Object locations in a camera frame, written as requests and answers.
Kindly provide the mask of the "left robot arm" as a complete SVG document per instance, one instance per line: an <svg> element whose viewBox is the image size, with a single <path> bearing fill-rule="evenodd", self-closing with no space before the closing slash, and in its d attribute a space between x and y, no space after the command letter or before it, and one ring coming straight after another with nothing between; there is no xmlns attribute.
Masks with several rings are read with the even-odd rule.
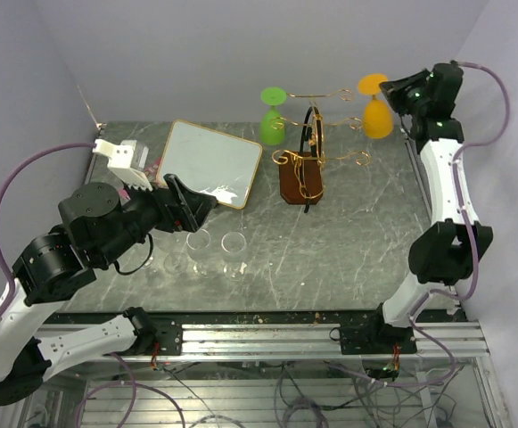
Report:
<svg viewBox="0 0 518 428"><path fill-rule="evenodd" d="M167 174L153 190L125 187L121 202L109 184L90 182L59 203L62 223L35 238L12 266L14 292L0 303L0 407L31 395L60 372L112 352L138 355L161 341L162 331L140 307L100 325L38 339L40 326L74 294L116 267L153 230L198 231L217 199L188 189Z"/></svg>

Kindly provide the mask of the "orange wine glass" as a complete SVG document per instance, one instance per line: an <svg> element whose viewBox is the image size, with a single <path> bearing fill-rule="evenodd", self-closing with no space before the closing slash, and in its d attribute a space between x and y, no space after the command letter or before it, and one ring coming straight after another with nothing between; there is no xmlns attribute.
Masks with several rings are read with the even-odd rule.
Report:
<svg viewBox="0 0 518 428"><path fill-rule="evenodd" d="M380 84L387 80L382 73L373 73L364 76L358 82L358 92L370 98L363 113L362 128L371 139L382 139L393 130L393 117L389 106L378 98L378 94L381 93Z"/></svg>

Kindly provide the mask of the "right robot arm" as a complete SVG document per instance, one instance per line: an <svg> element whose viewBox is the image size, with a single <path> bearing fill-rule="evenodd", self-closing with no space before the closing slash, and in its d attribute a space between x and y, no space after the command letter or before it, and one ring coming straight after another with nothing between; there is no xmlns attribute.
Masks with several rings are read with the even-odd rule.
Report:
<svg viewBox="0 0 518 428"><path fill-rule="evenodd" d="M407 78L376 83L391 109L412 120L407 136L423 164L432 210L431 226L410 247L407 277L362 334L379 353L411 337L413 322L434 295L448 296L448 287L465 279L476 287L479 263L494 237L473 208L462 162L468 145L453 117L466 66L441 62Z"/></svg>

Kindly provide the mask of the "green wine glass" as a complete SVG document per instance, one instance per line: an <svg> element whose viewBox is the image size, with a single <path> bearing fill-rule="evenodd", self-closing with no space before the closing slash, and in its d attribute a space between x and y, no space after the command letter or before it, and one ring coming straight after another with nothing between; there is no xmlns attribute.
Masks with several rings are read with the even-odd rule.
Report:
<svg viewBox="0 0 518 428"><path fill-rule="evenodd" d="M286 101L286 98L286 92L277 86L267 87L260 94L260 100L268 107L259 124L260 138L264 144L278 145L284 140L284 120L277 108Z"/></svg>

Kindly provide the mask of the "clear wine glass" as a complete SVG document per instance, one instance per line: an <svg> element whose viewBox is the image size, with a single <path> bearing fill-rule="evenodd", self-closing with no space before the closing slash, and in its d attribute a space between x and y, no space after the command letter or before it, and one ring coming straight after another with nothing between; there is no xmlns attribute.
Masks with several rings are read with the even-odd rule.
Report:
<svg viewBox="0 0 518 428"><path fill-rule="evenodd" d="M185 241L188 256L193 262L193 272L203 278L212 277L210 233L205 229L200 229L197 232L189 233Z"/></svg>
<svg viewBox="0 0 518 428"><path fill-rule="evenodd" d="M229 232L221 239L224 274L230 280L240 280L247 272L247 241L239 232Z"/></svg>
<svg viewBox="0 0 518 428"><path fill-rule="evenodd" d="M189 262L184 254L184 244L184 237L180 235L171 238L166 246L163 268L169 275L180 276L187 270Z"/></svg>
<svg viewBox="0 0 518 428"><path fill-rule="evenodd" d="M153 241L150 241L150 244L149 244L149 251L148 251L148 254L146 256L146 259L144 260L144 263L142 265L143 268L147 268L149 267L151 264L152 264L152 261L153 261L153 252L154 252L154 242Z"/></svg>

